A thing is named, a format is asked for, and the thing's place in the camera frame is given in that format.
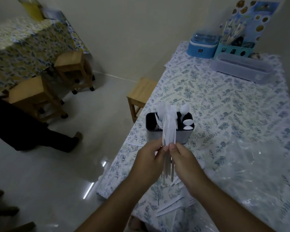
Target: floral tablecloth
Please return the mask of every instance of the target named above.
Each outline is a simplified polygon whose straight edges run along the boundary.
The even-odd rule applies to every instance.
[[[17,18],[0,23],[0,92],[37,75],[67,50],[87,48],[68,22]]]
[[[197,158],[200,158],[197,150],[208,147],[205,160],[209,165],[224,164],[224,150],[232,136],[251,142],[277,141],[284,150],[282,155],[290,158],[290,98],[279,57],[263,55],[274,67],[275,75],[272,83],[260,86],[212,71],[212,59],[190,57],[186,54],[187,47],[188,42],[181,42],[165,65],[165,72],[97,190],[101,196],[108,198],[127,177],[141,148],[128,143],[147,142],[145,116],[155,112],[155,104],[160,101],[169,101],[178,110],[183,104],[189,104],[196,128],[185,146]],[[286,172],[278,217],[288,225],[283,231],[290,231],[290,168]],[[205,212],[198,203],[155,216],[159,203],[178,194],[178,187],[164,185],[159,179],[143,195],[132,214],[161,231],[208,230],[201,225],[200,218]]]

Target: cutlery holder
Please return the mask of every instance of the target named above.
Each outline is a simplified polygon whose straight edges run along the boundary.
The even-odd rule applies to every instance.
[[[193,129],[184,130],[183,129],[184,125],[181,123],[181,116],[182,114],[180,112],[177,112],[178,129],[176,130],[176,141],[181,144],[185,144],[194,130],[194,124],[191,125]],[[193,120],[192,115],[190,113],[184,116],[183,121],[188,120],[188,119]],[[146,129],[147,129],[148,141],[159,139],[162,136],[162,130],[161,129],[155,130],[156,126],[157,126],[157,121],[155,117],[155,112],[148,113],[146,115]]]

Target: forearm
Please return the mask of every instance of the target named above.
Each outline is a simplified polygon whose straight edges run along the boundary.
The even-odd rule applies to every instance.
[[[134,206],[146,190],[128,176],[75,232],[123,231]]]
[[[205,208],[220,232],[266,231],[273,230],[242,207],[210,179],[202,180],[198,189],[192,190],[193,196]]]

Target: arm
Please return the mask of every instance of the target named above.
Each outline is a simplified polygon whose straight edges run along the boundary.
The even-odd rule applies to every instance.
[[[128,177],[75,232],[124,230],[134,206],[162,173],[168,147],[161,144],[162,139],[151,141],[139,150]]]
[[[190,195],[202,204],[220,232],[274,232],[216,186],[205,175],[191,151],[179,143],[170,144],[169,149],[179,178]]]

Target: blue lunch box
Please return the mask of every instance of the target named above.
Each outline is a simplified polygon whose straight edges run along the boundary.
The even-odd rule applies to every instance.
[[[190,39],[187,54],[198,58],[213,58],[219,36],[195,33]]]

